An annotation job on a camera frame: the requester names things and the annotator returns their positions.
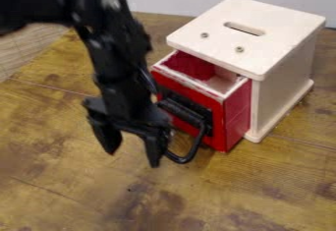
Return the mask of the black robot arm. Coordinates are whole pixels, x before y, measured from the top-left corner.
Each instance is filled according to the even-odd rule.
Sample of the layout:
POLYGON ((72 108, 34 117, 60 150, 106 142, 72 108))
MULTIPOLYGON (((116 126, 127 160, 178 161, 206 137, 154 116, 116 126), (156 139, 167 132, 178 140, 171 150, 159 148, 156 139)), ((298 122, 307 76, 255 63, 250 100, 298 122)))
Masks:
POLYGON ((39 23, 72 27, 87 47, 102 95, 83 106, 103 149, 115 153, 123 133, 132 133, 144 141, 150 166, 158 167, 170 119, 151 100, 158 93, 146 61, 152 46, 127 0, 0 0, 0 36, 39 23))

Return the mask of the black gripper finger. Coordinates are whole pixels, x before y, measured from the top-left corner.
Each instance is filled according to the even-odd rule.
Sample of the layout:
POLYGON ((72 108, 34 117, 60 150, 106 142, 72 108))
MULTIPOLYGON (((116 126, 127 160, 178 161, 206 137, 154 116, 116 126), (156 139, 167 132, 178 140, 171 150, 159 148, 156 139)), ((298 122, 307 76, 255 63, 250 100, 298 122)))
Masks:
POLYGON ((171 143, 171 129, 156 129, 143 137, 143 141, 150 166, 158 168, 171 143))
POLYGON ((107 154, 114 154, 123 142, 123 134, 112 121, 107 118, 88 117, 96 139, 107 154))

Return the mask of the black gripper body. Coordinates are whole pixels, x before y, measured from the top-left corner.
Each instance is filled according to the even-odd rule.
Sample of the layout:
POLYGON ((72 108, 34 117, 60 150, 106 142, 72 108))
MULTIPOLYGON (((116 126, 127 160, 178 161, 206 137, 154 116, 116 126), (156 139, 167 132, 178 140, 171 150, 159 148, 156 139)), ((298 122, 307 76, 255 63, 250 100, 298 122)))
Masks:
POLYGON ((114 137, 130 132, 143 137, 168 137, 170 117, 151 100, 158 88, 147 70, 148 42, 119 45, 91 38, 86 46, 100 91, 99 97, 84 101, 95 135, 114 137))

